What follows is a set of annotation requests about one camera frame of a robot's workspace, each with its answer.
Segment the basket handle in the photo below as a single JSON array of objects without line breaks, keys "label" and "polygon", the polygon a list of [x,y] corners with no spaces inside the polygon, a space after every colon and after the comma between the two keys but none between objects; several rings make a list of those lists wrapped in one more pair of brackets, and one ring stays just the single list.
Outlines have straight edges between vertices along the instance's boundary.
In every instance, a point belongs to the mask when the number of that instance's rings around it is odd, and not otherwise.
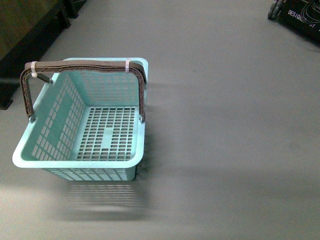
[{"label": "basket handle", "polygon": [[20,84],[24,99],[25,111],[29,120],[34,120],[34,108],[32,104],[28,75],[33,73],[39,79],[50,83],[48,77],[41,73],[62,73],[65,71],[94,71],[100,73],[132,73],[138,80],[139,93],[139,114],[142,116],[142,122],[146,119],[145,101],[144,101],[144,83],[147,82],[144,67],[138,63],[126,61],[99,61],[99,60],[66,60],[66,61],[40,61],[28,62],[24,66],[24,71],[20,76]]}]

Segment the white zip tie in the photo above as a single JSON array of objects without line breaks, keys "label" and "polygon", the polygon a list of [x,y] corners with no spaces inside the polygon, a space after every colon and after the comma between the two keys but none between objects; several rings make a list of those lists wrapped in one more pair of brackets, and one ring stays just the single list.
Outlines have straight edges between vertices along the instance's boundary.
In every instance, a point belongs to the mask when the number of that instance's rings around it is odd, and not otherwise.
[{"label": "white zip tie", "polygon": [[127,58],[125,61],[125,73],[129,73],[129,63],[130,63],[130,58]]},{"label": "white zip tie", "polygon": [[37,61],[33,61],[33,62],[31,63],[31,76],[32,76],[33,78],[38,77],[38,74],[36,73],[36,69],[35,69],[36,63],[37,63]]}]

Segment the shopping basket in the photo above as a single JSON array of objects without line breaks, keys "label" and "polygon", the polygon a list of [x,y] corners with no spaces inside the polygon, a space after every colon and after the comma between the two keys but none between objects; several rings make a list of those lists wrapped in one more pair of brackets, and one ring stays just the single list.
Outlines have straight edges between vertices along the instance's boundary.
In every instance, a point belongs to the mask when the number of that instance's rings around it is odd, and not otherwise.
[{"label": "shopping basket", "polygon": [[[46,82],[34,106],[30,74]],[[147,76],[143,58],[27,63],[20,83],[29,123],[13,163],[67,180],[133,180],[144,153]]]}]

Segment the basket grid bottom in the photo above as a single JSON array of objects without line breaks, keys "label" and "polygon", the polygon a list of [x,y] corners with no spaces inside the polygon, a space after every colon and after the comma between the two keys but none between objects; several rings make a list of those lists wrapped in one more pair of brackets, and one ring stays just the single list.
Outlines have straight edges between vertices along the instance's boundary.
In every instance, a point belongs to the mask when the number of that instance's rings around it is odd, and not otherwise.
[{"label": "basket grid bottom", "polygon": [[134,157],[138,108],[90,107],[77,161],[128,161]]}]

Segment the concrete floor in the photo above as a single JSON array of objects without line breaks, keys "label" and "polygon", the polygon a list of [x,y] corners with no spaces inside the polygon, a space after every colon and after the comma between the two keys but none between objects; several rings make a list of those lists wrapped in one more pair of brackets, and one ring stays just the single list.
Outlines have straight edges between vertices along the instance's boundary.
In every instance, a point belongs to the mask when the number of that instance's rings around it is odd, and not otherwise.
[{"label": "concrete floor", "polygon": [[42,60],[148,60],[143,169],[113,206],[115,183],[14,166],[18,90],[0,111],[0,239],[320,239],[320,50],[271,3],[87,1]]}]

